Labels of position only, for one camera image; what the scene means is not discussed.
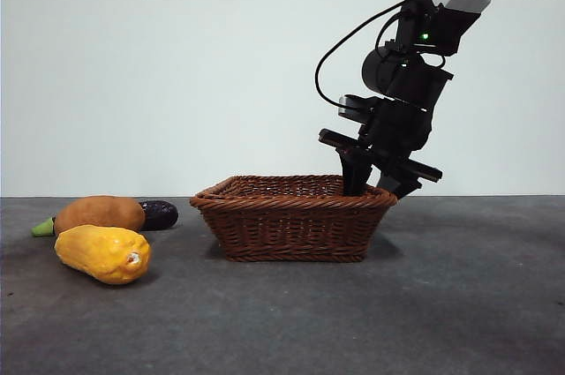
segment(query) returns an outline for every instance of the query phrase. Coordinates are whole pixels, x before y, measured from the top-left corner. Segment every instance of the white wall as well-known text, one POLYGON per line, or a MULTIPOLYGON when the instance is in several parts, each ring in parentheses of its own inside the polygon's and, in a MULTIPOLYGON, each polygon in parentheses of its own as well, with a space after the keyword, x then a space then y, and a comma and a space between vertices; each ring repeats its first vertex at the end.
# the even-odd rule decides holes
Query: white wall
MULTIPOLYGON (((399 0, 2 0, 2 194, 190 195, 234 174, 338 173, 354 135, 313 70, 399 0)), ((563 0, 493 0, 447 70, 420 194, 563 194, 563 0)), ((334 98, 379 24, 332 58, 334 98)))

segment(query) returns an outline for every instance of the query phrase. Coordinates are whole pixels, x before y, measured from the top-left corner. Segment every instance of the eggplant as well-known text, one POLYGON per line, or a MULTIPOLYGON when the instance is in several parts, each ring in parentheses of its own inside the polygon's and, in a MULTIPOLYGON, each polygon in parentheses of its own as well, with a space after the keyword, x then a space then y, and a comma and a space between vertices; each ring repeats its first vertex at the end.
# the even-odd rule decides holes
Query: eggplant
POLYGON ((172 203, 163 200, 140 201, 145 212, 142 231, 157 231, 172 227, 178 219, 178 210, 172 203))

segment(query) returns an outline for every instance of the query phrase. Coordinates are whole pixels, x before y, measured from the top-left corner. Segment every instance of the gray table surface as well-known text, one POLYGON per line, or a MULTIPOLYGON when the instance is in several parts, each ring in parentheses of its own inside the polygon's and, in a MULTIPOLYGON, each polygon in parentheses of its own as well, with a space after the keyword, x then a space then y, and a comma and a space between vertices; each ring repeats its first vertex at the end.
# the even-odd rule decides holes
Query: gray table surface
POLYGON ((2 374, 565 374, 565 197, 402 200, 362 263, 231 263, 187 199, 104 285, 2 200, 2 374))

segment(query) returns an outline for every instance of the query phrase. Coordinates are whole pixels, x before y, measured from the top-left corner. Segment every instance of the brown woven basket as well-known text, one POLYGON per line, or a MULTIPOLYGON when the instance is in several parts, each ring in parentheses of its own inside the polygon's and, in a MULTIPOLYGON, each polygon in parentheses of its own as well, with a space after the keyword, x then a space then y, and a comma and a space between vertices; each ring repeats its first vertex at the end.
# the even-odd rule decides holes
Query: brown woven basket
POLYGON ((359 262, 396 196, 371 186, 360 197, 342 191, 338 175, 232 176, 190 203, 228 260, 359 262))

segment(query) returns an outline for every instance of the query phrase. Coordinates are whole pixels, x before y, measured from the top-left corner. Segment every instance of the basket rim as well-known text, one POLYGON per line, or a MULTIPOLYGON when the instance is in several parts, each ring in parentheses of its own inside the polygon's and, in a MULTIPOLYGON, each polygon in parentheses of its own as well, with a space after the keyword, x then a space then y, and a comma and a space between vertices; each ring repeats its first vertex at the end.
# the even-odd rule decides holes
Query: basket rim
POLYGON ((286 178, 286 179, 299 179, 299 178, 326 178, 326 179, 343 179, 341 175, 298 175, 298 176, 255 176, 255 175, 235 175, 230 176, 220 183, 206 188, 205 190, 197 193, 191 197, 190 201, 193 206, 203 206, 212 203, 234 203, 237 202, 242 206, 254 204, 255 206, 272 206, 277 204, 281 206, 295 206, 296 204, 310 205, 310 206, 328 206, 328 207, 355 207, 355 208, 374 208, 376 206, 394 206, 398 198, 390 191, 367 185, 368 194, 363 196, 342 196, 337 194, 321 194, 321 195, 301 195, 293 196, 289 194, 275 194, 275 195, 253 195, 253 196, 238 196, 230 194, 216 194, 216 191, 221 191, 226 188, 230 183, 246 178, 286 178))

